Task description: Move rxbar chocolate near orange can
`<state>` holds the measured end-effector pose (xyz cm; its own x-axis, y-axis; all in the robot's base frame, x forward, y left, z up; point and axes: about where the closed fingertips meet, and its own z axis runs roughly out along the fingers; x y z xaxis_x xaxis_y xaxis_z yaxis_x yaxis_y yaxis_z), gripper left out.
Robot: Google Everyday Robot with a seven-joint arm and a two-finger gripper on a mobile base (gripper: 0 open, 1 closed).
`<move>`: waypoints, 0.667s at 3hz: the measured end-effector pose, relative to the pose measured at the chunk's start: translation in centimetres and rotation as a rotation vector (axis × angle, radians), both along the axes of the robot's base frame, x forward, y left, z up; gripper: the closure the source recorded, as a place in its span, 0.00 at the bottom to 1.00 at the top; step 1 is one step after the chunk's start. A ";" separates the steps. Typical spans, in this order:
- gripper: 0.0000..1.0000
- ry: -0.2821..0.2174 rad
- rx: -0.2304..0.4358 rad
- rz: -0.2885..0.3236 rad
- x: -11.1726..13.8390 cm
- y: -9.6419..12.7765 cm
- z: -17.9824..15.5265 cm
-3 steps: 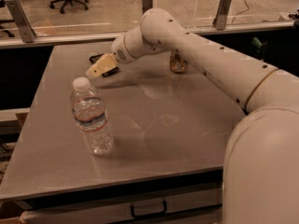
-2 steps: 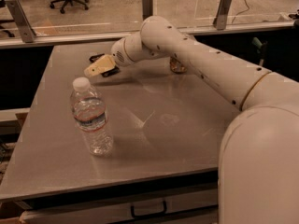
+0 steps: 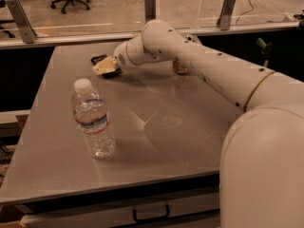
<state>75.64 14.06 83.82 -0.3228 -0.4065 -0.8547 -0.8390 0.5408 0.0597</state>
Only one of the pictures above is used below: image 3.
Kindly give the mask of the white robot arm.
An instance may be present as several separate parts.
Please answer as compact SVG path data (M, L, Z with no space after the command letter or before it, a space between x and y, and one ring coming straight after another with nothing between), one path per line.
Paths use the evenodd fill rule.
M189 41L162 20L118 45L96 74L171 60L241 114L221 148L221 228L304 228L304 83Z

